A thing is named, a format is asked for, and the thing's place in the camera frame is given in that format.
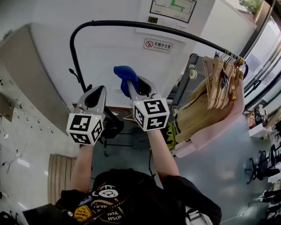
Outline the person's right forearm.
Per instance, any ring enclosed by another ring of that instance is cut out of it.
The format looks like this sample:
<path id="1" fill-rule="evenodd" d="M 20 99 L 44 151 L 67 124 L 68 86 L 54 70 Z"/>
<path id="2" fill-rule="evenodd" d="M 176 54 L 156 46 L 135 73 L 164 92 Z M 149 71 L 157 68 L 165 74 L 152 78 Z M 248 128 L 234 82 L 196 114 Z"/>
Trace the person's right forearm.
<path id="1" fill-rule="evenodd" d="M 160 130 L 148 131 L 155 169 L 162 184 L 168 176 L 179 176 L 179 169 Z"/>

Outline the red and white wall sign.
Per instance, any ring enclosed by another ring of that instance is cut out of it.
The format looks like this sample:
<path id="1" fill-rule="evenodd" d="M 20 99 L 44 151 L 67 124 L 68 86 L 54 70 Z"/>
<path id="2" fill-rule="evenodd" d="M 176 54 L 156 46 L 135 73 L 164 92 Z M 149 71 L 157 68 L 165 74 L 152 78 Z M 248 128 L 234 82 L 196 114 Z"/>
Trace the red and white wall sign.
<path id="1" fill-rule="evenodd" d="M 164 42 L 161 40 L 149 39 L 149 38 L 146 38 L 144 40 L 144 45 L 143 45 L 144 49 L 160 51 L 160 52 L 165 52 L 165 53 L 169 53 L 171 51 L 172 47 L 173 47 L 172 43 Z"/>

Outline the blue object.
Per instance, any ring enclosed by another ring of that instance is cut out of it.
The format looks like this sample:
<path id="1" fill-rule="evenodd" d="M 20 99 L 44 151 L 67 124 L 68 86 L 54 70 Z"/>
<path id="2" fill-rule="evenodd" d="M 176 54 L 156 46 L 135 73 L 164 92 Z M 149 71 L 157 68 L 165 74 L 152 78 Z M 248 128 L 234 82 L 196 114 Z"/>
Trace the blue object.
<path id="1" fill-rule="evenodd" d="M 114 74 L 116 74 L 122 80 L 120 88 L 126 97 L 130 97 L 129 87 L 127 83 L 128 80 L 130 80 L 136 86 L 137 90 L 139 90 L 137 74 L 131 67 L 126 65 L 115 66 Z"/>

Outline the black trolley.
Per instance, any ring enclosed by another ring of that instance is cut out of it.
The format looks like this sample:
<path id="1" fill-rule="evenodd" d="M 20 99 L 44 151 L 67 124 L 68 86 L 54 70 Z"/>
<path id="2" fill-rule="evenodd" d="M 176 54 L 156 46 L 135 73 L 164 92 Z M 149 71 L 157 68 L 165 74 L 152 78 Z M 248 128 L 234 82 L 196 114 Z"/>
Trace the black trolley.
<path id="1" fill-rule="evenodd" d="M 167 104 L 171 114 L 175 115 L 181 106 L 188 103 L 188 98 L 191 93 L 204 80 L 205 77 L 202 59 L 203 57 L 195 53 L 190 55 L 183 74 L 177 80 L 167 98 Z M 188 67 L 190 65 L 193 65 L 197 71 L 197 78 L 195 80 L 191 80 L 189 78 Z"/>

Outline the black clothes rack rail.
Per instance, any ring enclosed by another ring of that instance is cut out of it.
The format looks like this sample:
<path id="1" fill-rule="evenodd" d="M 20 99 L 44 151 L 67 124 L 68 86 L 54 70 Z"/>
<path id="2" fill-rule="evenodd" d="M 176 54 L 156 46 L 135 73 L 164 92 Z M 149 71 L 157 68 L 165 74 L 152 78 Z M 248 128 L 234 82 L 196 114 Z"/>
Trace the black clothes rack rail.
<path id="1" fill-rule="evenodd" d="M 151 30 L 156 30 L 156 31 L 160 31 L 160 32 L 165 32 L 165 33 L 170 33 L 173 35 L 177 35 L 177 36 L 181 36 L 184 38 L 187 38 L 189 40 L 193 40 L 199 43 L 202 43 L 206 46 L 209 46 L 211 48 L 214 48 L 218 51 L 221 51 L 223 53 L 225 53 L 226 55 L 230 56 L 233 59 L 238 60 L 239 62 L 242 62 L 243 65 L 245 65 L 245 72 L 244 72 L 244 78 L 247 76 L 248 71 L 249 71 L 249 67 L 246 63 L 246 61 L 232 53 L 231 51 L 222 48 L 212 42 L 209 42 L 203 38 L 200 38 L 198 36 L 195 36 L 193 34 L 187 33 L 187 32 L 183 32 L 183 31 L 179 31 L 177 29 L 173 29 L 173 28 L 169 28 L 169 27 L 164 27 L 162 25 L 156 25 L 156 24 L 151 24 L 151 23 L 145 23 L 145 22 L 137 22 L 137 21 L 123 21 L 123 20 L 99 20 L 99 21 L 90 21 L 90 22 L 85 22 L 81 25 L 79 25 L 71 34 L 70 37 L 70 41 L 69 41 L 69 45 L 70 45 L 70 51 L 71 51 L 71 55 L 72 55 L 72 59 L 73 59 L 73 64 L 75 66 L 76 69 L 76 74 L 75 76 L 77 77 L 77 80 L 79 81 L 81 88 L 83 90 L 83 92 L 87 92 L 88 90 L 90 90 L 92 88 L 91 85 L 89 85 L 88 87 L 85 86 L 84 80 L 83 80 L 83 76 L 81 73 L 81 69 L 79 66 L 79 61 L 78 61 L 78 57 L 77 57 L 77 53 L 76 53 L 76 49 L 75 49 L 75 37 L 77 35 L 77 33 L 88 26 L 124 26 L 124 27 L 136 27 L 136 28 L 142 28 L 142 29 L 151 29 Z"/>

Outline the black printed t-shirt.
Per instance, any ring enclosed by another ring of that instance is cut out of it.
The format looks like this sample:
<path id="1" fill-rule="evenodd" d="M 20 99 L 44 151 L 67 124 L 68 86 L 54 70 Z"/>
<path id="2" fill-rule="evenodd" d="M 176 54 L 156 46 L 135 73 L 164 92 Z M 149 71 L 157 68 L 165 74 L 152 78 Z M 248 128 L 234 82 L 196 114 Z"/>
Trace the black printed t-shirt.
<path id="1" fill-rule="evenodd" d="M 61 192 L 56 206 L 73 214 L 76 224 L 191 225 L 192 212 L 201 223 L 220 225 L 221 208 L 181 176 L 166 177 L 158 187 L 153 177 L 133 169 L 99 174 L 92 191 Z"/>

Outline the black framed glass door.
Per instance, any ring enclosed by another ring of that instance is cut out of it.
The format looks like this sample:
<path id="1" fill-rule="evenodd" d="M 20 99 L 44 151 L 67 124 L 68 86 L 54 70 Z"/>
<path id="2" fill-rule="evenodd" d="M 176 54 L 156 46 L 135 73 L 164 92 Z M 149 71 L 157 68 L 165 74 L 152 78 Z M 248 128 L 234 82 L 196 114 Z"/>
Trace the black framed glass door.
<path id="1" fill-rule="evenodd" d="M 281 80 L 281 0 L 263 0 L 255 24 L 240 54 L 249 69 L 244 78 L 244 113 Z"/>

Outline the person's left forearm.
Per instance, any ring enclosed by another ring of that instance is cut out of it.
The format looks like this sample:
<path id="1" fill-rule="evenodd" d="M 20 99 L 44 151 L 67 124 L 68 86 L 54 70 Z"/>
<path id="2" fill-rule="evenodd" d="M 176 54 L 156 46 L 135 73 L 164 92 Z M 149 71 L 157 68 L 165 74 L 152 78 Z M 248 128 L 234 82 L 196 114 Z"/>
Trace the person's left forearm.
<path id="1" fill-rule="evenodd" d="M 79 153 L 71 175 L 69 185 L 70 190 L 77 190 L 83 193 L 89 192 L 93 149 L 94 147 L 91 145 L 83 145 L 79 149 Z"/>

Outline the pink garment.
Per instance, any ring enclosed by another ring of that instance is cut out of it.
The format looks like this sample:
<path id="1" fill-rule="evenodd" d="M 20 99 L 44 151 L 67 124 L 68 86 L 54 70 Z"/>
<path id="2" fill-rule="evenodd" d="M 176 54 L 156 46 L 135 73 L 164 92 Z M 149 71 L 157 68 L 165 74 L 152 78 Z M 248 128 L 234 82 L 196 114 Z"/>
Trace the pink garment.
<path id="1" fill-rule="evenodd" d="M 196 150 L 202 149 L 227 131 L 244 110 L 244 85 L 241 79 L 238 79 L 237 94 L 237 99 L 234 102 L 230 102 L 233 106 L 225 119 L 196 132 L 189 141 L 177 143 L 173 149 L 173 154 L 182 158 Z"/>

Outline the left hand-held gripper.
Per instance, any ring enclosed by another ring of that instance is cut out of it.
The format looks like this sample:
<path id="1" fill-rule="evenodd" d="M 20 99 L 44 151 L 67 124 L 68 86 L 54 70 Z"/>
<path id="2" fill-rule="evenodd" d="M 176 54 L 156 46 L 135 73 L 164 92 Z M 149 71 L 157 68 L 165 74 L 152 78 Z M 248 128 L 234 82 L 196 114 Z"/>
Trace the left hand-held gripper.
<path id="1" fill-rule="evenodd" d="M 84 93 L 76 109 L 80 113 L 70 113 L 66 131 L 74 143 L 81 145 L 95 145 L 104 130 L 104 106 L 106 102 L 105 86 L 97 86 Z"/>

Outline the white box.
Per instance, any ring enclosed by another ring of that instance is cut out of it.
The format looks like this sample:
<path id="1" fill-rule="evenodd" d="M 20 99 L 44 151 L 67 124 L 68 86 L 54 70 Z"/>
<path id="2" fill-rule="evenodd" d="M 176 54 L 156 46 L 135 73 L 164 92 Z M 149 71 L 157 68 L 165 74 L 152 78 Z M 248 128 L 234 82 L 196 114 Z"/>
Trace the white box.
<path id="1" fill-rule="evenodd" d="M 262 124 L 249 130 L 249 136 L 253 138 L 263 138 L 272 132 L 272 128 L 265 128 Z"/>

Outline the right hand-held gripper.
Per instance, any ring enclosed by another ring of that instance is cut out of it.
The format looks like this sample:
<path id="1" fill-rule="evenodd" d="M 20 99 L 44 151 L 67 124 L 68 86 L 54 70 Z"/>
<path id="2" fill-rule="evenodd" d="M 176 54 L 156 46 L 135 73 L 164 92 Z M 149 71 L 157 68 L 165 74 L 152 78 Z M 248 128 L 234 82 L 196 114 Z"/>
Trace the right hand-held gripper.
<path id="1" fill-rule="evenodd" d="M 142 130 L 164 128 L 169 118 L 169 108 L 166 99 L 158 94 L 155 84 L 142 76 L 138 76 L 139 91 L 131 80 L 127 84 L 132 100 L 133 118 Z"/>

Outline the neon yellow helmet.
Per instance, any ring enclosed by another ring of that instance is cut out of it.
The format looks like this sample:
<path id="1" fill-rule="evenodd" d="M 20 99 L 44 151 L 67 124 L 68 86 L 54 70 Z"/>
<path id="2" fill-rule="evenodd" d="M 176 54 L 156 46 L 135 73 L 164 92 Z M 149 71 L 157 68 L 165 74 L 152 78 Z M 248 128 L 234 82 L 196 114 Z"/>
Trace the neon yellow helmet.
<path id="1" fill-rule="evenodd" d="M 167 123 L 164 128 L 164 139 L 169 150 L 172 150 L 177 144 L 175 139 L 176 135 L 177 130 L 175 126 L 172 123 Z"/>

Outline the bunch of wooden hangers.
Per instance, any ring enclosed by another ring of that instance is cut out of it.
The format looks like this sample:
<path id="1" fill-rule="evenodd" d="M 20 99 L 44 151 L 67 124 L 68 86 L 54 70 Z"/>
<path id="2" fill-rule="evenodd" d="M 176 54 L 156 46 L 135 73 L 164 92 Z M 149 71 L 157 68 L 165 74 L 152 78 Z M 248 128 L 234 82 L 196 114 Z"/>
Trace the bunch of wooden hangers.
<path id="1" fill-rule="evenodd" d="M 203 57 L 205 83 L 207 89 L 207 109 L 223 109 L 237 99 L 238 79 L 243 76 L 239 69 L 245 61 L 241 57 L 234 61 L 224 61 L 220 57 Z"/>

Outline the black office chair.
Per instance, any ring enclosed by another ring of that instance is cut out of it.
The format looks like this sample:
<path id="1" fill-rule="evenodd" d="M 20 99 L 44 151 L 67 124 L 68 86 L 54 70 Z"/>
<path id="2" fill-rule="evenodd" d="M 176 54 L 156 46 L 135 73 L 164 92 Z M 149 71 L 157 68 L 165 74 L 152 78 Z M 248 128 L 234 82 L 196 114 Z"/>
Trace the black office chair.
<path id="1" fill-rule="evenodd" d="M 254 162 L 252 157 L 249 158 L 249 161 L 252 163 L 252 168 L 245 169 L 245 173 L 247 171 L 251 171 L 252 175 L 247 182 L 248 185 L 255 179 L 262 181 L 265 178 L 269 178 L 280 173 L 281 170 L 277 168 L 277 163 L 281 163 L 280 150 L 281 142 L 277 148 L 275 144 L 271 146 L 268 156 L 266 155 L 266 151 L 259 151 L 260 156 L 257 163 Z"/>

